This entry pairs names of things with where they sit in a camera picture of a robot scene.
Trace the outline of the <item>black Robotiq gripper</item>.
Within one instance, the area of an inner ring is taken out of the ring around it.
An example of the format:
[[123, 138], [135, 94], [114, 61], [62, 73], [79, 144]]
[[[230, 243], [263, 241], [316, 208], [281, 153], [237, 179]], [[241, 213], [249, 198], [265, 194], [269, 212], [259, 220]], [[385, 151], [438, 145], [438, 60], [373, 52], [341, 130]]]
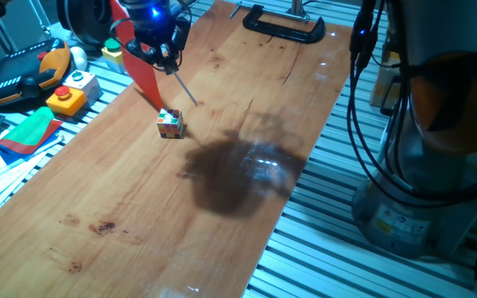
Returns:
[[185, 1], [127, 0], [134, 37], [128, 52], [139, 60], [164, 69], [167, 75], [179, 70], [191, 24], [191, 9]]

